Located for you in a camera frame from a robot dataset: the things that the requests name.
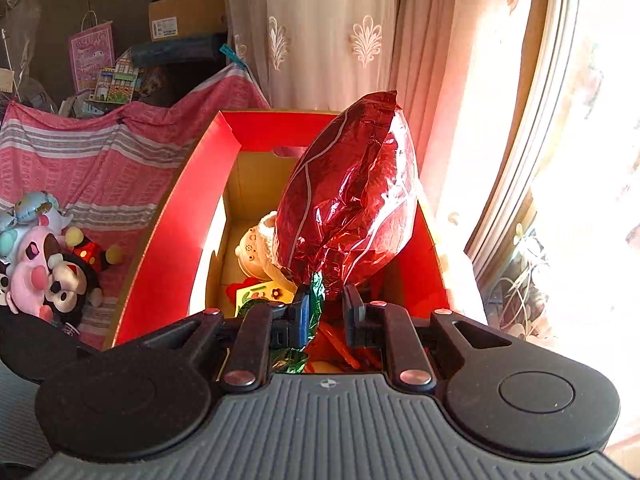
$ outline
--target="red foil balloon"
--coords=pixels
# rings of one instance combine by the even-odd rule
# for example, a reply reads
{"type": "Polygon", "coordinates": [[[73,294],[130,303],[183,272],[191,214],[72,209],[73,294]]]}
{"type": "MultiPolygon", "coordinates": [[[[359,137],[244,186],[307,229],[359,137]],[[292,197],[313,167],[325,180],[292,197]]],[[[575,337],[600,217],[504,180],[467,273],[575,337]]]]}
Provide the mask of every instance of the red foil balloon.
{"type": "Polygon", "coordinates": [[[419,185],[395,92],[364,96],[308,147],[276,217],[275,259],[297,283],[322,271],[328,298],[364,282],[408,242],[419,185]]]}

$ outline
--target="pink blanket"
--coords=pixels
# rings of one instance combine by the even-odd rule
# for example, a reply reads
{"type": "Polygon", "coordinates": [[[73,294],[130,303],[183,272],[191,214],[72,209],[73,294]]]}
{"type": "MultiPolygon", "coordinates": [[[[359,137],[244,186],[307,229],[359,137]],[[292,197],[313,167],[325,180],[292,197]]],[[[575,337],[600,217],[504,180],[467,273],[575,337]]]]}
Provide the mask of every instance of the pink blanket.
{"type": "MultiPolygon", "coordinates": [[[[84,310],[83,341],[102,347],[141,235],[216,113],[268,107],[248,73],[234,65],[169,109],[136,102],[83,121],[9,106],[0,128],[0,208],[25,192],[46,190],[65,214],[74,214],[72,225],[104,248],[124,250],[124,263],[100,276],[103,305],[84,310]]],[[[184,222],[188,228],[188,212],[184,222]]]]}

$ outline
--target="pink gift bag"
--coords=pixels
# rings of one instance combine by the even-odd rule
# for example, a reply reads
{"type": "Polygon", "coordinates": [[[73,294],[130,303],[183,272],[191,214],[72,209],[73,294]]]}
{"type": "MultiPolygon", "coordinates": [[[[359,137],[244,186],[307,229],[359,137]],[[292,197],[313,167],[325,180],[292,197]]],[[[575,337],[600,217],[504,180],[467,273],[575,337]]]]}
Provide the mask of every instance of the pink gift bag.
{"type": "Polygon", "coordinates": [[[111,22],[98,25],[95,12],[90,10],[82,19],[81,30],[82,32],[68,39],[71,72],[76,93],[95,88],[100,69],[103,66],[115,64],[111,22]],[[84,20],[91,14],[94,16],[96,25],[84,30],[84,20]]]}

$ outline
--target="pink pig plush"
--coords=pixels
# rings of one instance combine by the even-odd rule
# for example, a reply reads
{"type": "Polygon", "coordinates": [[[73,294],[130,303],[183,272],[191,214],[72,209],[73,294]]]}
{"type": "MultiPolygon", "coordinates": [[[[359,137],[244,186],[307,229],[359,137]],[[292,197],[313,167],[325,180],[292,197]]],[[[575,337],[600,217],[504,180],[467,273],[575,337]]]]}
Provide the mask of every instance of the pink pig plush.
{"type": "Polygon", "coordinates": [[[49,286],[51,269],[62,259],[62,242],[64,237],[57,237],[44,226],[33,227],[24,235],[6,294],[14,314],[24,312],[51,321],[53,312],[44,305],[44,291],[49,286]]]}

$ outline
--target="red box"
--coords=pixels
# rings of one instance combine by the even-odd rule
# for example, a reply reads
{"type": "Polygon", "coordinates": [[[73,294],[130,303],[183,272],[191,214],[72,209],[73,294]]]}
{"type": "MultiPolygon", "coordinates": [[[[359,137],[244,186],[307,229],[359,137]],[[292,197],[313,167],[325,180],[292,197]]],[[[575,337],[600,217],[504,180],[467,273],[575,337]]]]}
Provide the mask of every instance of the red box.
{"type": "MultiPolygon", "coordinates": [[[[234,247],[278,206],[295,159],[280,147],[307,146],[334,114],[220,112],[193,148],[142,241],[116,306],[106,348],[205,307],[226,316],[224,288],[242,282],[234,247]]],[[[423,198],[412,238],[384,267],[382,299],[412,316],[450,308],[423,198]]]]}

